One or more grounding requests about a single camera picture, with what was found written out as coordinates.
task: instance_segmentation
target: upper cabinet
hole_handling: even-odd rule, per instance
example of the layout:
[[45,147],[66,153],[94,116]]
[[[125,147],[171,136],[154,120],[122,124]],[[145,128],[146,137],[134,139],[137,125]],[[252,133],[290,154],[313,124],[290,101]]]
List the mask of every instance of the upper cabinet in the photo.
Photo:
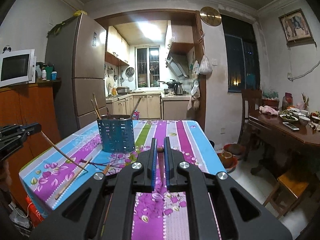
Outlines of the upper cabinet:
[[129,65],[129,45],[113,26],[108,29],[105,61],[115,66]]
[[165,60],[170,53],[186,55],[194,47],[192,26],[172,25],[168,21],[167,33],[165,36]]

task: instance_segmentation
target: table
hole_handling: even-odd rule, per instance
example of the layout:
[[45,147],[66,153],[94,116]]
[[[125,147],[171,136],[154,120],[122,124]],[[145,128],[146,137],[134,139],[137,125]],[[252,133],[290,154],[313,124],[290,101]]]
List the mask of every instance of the table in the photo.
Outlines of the table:
[[249,114],[248,124],[255,128],[255,134],[261,138],[267,145],[273,146],[276,150],[287,152],[290,158],[284,167],[278,167],[275,162],[264,157],[259,161],[259,166],[251,170],[256,174],[266,167],[277,178],[291,166],[292,154],[318,154],[320,150],[320,132],[313,130],[309,125],[302,126],[299,122],[294,123],[300,130],[292,131],[282,124],[282,119],[278,116],[270,116],[259,113],[258,110]]
[[[163,146],[164,138],[170,138],[173,149],[180,150],[186,161],[199,166],[202,171],[216,174],[225,171],[210,142],[195,121],[133,121],[136,150],[131,154],[102,151],[97,122],[93,122],[65,138],[57,146],[76,162],[88,159],[91,162],[111,164],[108,174],[119,172],[125,165],[134,162],[138,153],[148,150],[151,139]],[[55,149],[50,148],[35,158],[20,173],[22,184],[43,217],[47,217],[65,199],[76,191],[95,172],[104,166],[87,165],[88,173],[81,172],[63,195],[56,201],[66,181],[70,180],[78,167],[66,161]],[[189,239],[186,196],[183,192],[169,193],[161,184],[159,166],[155,191],[137,193],[133,215],[133,240]]]

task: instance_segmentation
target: refrigerator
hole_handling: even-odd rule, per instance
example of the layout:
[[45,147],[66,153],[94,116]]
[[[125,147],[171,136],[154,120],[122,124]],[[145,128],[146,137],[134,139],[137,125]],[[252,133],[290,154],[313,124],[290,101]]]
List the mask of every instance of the refrigerator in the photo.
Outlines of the refrigerator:
[[85,14],[70,19],[48,37],[45,63],[53,64],[61,87],[54,99],[62,138],[96,120],[91,99],[107,114],[104,57],[107,31]]

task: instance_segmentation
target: wooden door frame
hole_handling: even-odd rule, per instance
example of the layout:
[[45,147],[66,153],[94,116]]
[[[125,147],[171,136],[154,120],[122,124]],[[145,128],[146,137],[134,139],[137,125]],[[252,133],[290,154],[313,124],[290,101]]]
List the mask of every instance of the wooden door frame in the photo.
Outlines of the wooden door frame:
[[[191,25],[193,40],[195,44],[195,58],[200,64],[204,55],[204,41],[202,38],[203,31],[199,11],[183,9],[145,9],[107,15],[95,19],[95,21],[98,22],[107,31],[109,26],[151,20],[171,20],[171,23],[174,25]],[[200,127],[204,131],[207,92],[205,75],[199,75],[199,89],[200,106],[198,111],[196,112],[195,119],[198,121]]]

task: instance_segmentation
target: mobile phone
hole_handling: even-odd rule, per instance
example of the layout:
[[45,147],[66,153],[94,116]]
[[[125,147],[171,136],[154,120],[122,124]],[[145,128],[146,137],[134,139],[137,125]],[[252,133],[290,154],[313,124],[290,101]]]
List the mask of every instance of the mobile phone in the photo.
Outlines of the mobile phone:
[[300,129],[296,126],[294,126],[292,123],[289,122],[283,122],[283,125],[285,125],[286,127],[290,128],[293,131],[299,131]]

